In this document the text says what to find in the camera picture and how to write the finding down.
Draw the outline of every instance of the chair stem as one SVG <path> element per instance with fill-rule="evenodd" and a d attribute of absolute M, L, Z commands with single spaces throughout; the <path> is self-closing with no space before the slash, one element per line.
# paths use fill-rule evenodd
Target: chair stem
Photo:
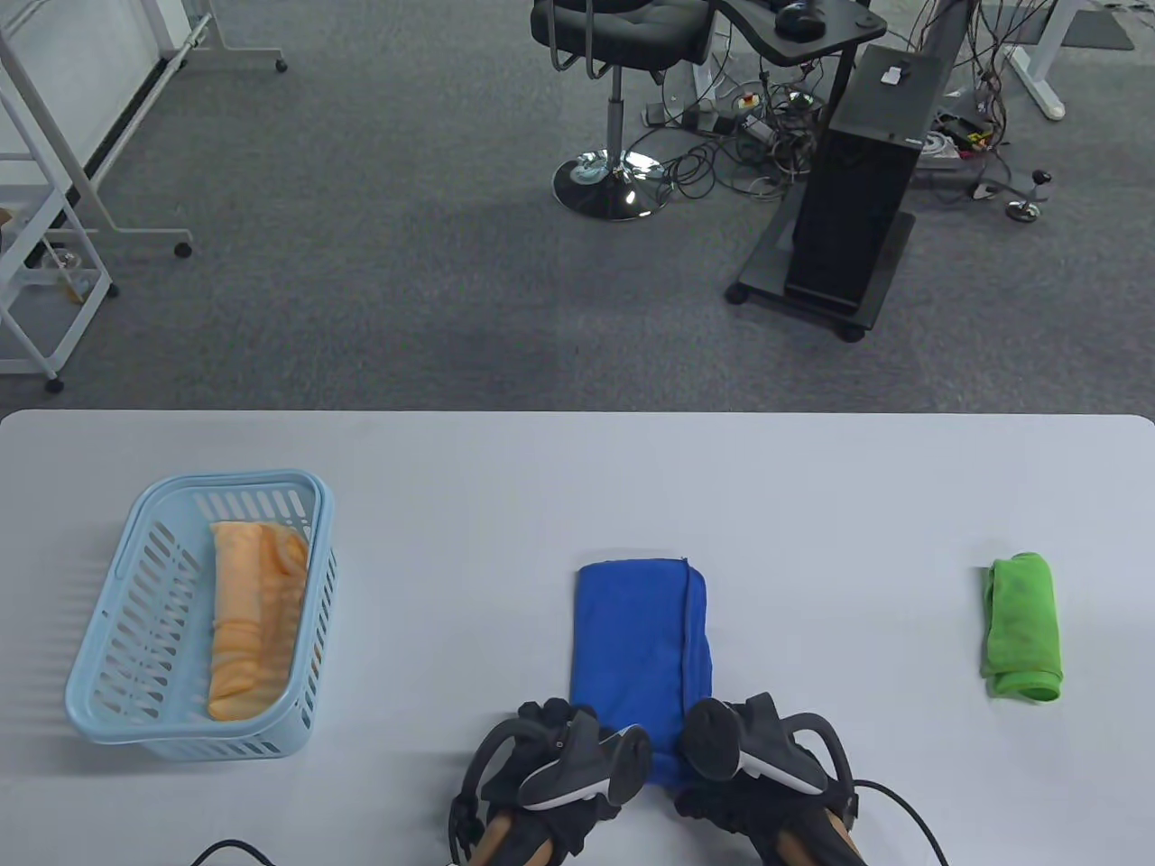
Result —
<path fill-rule="evenodd" d="M 621 67 L 613 67 L 613 85 L 610 91 L 610 107 L 606 118 L 606 162 L 610 171 L 621 164 L 621 127 L 625 113 L 621 104 Z"/>

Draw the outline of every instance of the computer tower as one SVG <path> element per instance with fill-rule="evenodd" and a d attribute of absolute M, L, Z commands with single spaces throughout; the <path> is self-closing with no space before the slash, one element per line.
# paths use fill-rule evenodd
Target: computer tower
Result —
<path fill-rule="evenodd" d="M 785 292 L 855 309 L 894 225 L 941 94 L 942 61 L 869 46 L 814 154 Z"/>

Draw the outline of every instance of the plastic basket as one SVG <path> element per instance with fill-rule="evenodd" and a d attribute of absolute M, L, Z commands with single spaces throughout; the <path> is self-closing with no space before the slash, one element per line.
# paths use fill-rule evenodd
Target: plastic basket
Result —
<path fill-rule="evenodd" d="M 68 677 L 65 708 L 94 742 L 173 761 L 288 755 L 308 740 L 337 584 L 333 493 L 308 472 L 178 476 L 144 491 L 125 524 Z M 208 716 L 216 521 L 277 522 L 308 539 L 308 580 L 284 694 L 244 722 Z"/>

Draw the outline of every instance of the office chair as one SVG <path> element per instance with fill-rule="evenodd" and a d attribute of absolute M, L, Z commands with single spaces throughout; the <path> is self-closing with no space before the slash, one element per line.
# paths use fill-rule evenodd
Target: office chair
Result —
<path fill-rule="evenodd" d="M 561 164 L 553 176 L 559 202 L 610 221 L 649 216 L 665 203 L 662 164 L 621 149 L 621 70 L 648 72 L 661 84 L 683 60 L 705 62 L 713 20 L 709 0 L 534 0 L 530 31 L 550 48 L 554 69 L 586 58 L 590 79 L 612 75 L 606 145 Z"/>

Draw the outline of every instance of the green towel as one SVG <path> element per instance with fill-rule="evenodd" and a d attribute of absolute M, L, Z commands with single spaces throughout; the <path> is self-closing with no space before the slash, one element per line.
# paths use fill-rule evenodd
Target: green towel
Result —
<path fill-rule="evenodd" d="M 983 587 L 983 677 L 996 696 L 1055 701 L 1063 685 L 1059 618 L 1051 568 L 1037 553 L 997 559 Z"/>

